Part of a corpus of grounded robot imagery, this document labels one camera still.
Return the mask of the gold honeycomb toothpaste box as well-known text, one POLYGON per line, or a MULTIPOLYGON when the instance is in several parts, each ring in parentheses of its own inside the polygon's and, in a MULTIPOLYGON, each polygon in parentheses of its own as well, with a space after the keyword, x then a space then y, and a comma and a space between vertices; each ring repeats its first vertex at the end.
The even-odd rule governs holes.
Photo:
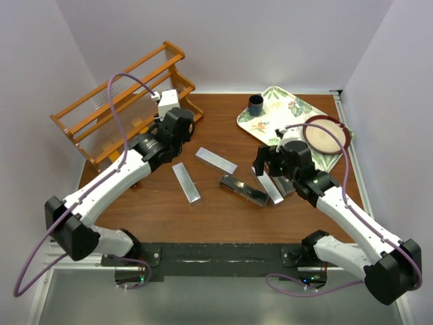
POLYGON ((119 158, 119 156, 120 156, 120 153, 116 150, 116 151, 113 151, 113 152, 108 156, 108 158, 110 159, 110 161, 111 161, 112 163, 114 163, 114 162, 119 158))

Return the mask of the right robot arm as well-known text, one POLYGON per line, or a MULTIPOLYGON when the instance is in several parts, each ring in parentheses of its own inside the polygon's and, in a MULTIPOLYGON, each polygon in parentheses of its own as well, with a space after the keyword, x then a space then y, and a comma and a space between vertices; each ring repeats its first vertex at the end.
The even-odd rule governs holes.
POLYGON ((321 261, 341 267, 364 283, 380 303, 390 305, 422 285, 421 248, 390 233, 346 194, 329 173, 316 169, 305 142, 258 148, 253 162, 256 175, 265 170, 288 178, 296 193, 334 220, 355 242, 345 244, 323 231, 303 241, 302 260, 310 266, 321 261))

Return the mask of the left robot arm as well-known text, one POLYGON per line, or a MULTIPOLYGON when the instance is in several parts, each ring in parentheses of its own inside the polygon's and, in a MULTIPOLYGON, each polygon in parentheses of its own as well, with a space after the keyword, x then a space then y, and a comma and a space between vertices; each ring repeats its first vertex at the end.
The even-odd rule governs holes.
POLYGON ((140 241, 125 229, 109 230, 96 226, 95 221, 131 186, 179 156, 194 130, 192 112, 173 108, 81 190, 62 200, 51 197, 45 203, 45 222, 51 238, 74 261, 100 253, 115 255, 124 265, 136 264, 141 255, 140 241))

